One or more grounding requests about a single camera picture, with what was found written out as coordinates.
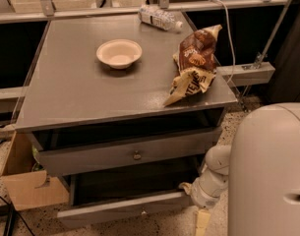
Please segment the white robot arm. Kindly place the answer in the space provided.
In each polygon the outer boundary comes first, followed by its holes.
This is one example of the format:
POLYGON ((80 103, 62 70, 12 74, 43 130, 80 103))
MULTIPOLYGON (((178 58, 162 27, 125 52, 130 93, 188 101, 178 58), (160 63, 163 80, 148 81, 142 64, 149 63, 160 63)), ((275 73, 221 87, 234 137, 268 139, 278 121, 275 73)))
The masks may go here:
POLYGON ((211 208, 228 191, 228 236, 300 236, 300 103, 250 113, 230 146, 212 147, 206 169, 180 188, 211 208))

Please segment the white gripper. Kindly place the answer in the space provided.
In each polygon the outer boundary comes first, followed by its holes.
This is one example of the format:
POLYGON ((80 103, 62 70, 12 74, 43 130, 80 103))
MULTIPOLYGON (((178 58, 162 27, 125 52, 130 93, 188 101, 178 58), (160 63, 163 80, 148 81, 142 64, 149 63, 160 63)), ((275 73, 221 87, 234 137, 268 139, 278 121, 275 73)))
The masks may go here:
POLYGON ((195 236, 205 236, 209 222, 210 212, 220 199, 220 195, 228 187, 228 176, 216 173, 207 168, 193 184, 182 182, 178 188, 191 196, 193 203, 199 208, 196 213, 195 236))

